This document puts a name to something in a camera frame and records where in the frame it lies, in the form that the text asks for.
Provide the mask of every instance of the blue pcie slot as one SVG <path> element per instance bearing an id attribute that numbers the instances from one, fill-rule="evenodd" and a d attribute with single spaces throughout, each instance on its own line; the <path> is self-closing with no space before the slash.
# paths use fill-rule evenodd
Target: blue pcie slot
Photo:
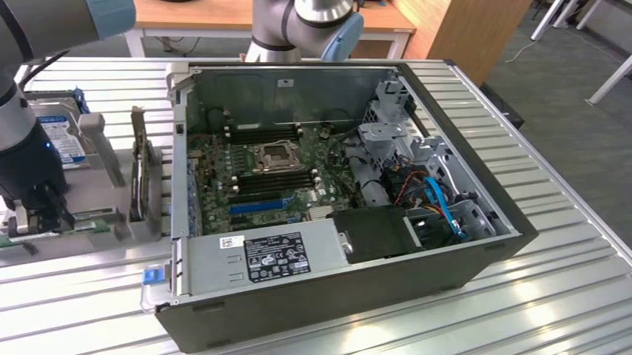
<path id="1" fill-rule="evenodd" d="M 252 213 L 284 209 L 287 203 L 283 200 L 259 202 L 250 205 L 238 205 L 228 207 L 228 214 Z"/>

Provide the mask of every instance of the open computer chassis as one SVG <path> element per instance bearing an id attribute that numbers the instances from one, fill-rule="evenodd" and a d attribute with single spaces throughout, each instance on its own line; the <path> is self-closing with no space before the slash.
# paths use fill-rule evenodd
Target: open computer chassis
<path id="1" fill-rule="evenodd" d="M 170 78 L 156 317 L 182 351 L 458 288 L 536 237 L 406 64 L 190 63 Z"/>

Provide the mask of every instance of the motherboard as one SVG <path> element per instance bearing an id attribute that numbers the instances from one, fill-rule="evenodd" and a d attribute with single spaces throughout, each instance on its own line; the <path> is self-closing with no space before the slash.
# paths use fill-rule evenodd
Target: motherboard
<path id="1" fill-rule="evenodd" d="M 202 234 L 323 219 L 365 205 L 330 124 L 231 129 L 187 139 Z"/>

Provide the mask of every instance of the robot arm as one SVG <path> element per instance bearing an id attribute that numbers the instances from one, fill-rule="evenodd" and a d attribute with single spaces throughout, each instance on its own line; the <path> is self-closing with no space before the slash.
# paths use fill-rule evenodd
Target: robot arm
<path id="1" fill-rule="evenodd" d="M 343 61 L 363 19 L 353 0 L 255 0 L 248 62 L 299 61 L 300 55 Z"/>
<path id="2" fill-rule="evenodd" d="M 1 69 L 123 33 L 135 24 L 133 0 L 0 0 L 0 196 L 16 212 L 9 236 L 73 228 L 59 153 Z"/>

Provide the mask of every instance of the blue hard drive label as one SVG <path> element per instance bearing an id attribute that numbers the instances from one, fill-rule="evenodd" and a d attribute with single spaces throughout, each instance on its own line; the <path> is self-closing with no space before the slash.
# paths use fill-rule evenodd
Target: blue hard drive label
<path id="1" fill-rule="evenodd" d="M 52 145 L 57 149 L 61 162 L 64 164 L 79 163 L 85 160 L 85 151 L 81 147 L 81 142 L 77 131 L 69 125 L 68 117 L 65 116 L 41 116 L 37 118 L 41 127 L 47 132 Z"/>

